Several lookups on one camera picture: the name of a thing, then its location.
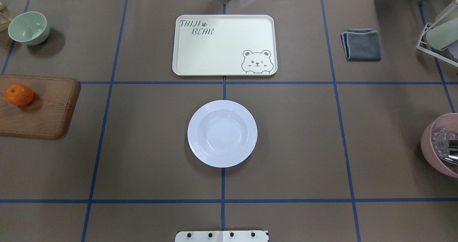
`white plate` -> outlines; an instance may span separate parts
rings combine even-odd
[[[253,151],[257,126],[242,105],[218,100],[203,105],[188,126],[188,143],[199,160],[226,168],[243,162]]]
[[[172,69],[179,76],[270,76],[277,71],[268,15],[181,15]]]

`wooden cutting board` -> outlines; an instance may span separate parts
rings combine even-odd
[[[5,100],[12,84],[33,90],[33,101],[18,107]],[[0,76],[0,135],[57,139],[70,126],[81,85],[74,79]]]

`small bowl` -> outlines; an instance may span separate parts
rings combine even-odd
[[[440,116],[429,124],[422,135],[422,152],[429,164],[439,172],[450,177],[458,178],[458,174],[447,168],[445,164],[437,157],[432,147],[431,132],[434,128],[444,126],[450,130],[458,131],[458,113],[448,113]]]
[[[10,37],[25,45],[37,45],[49,36],[49,24],[43,14],[25,12],[18,15],[10,23],[8,34]]]

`pink bowl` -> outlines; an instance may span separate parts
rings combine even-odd
[[[431,132],[433,129],[444,126],[449,130],[458,131],[458,113],[448,113],[445,115],[440,116],[435,121],[429,124],[429,126],[425,129],[422,135],[422,152],[425,159],[429,162],[429,164],[438,170],[439,172],[458,178],[458,174],[447,168],[437,157],[432,147],[431,141]]]

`bear ear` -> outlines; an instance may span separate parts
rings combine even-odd
[[[270,51],[268,51],[268,50],[263,50],[262,54],[264,54],[265,56],[270,57]]]
[[[246,57],[246,56],[250,55],[251,53],[252,53],[251,50],[245,50],[245,51],[243,52],[243,56]]]

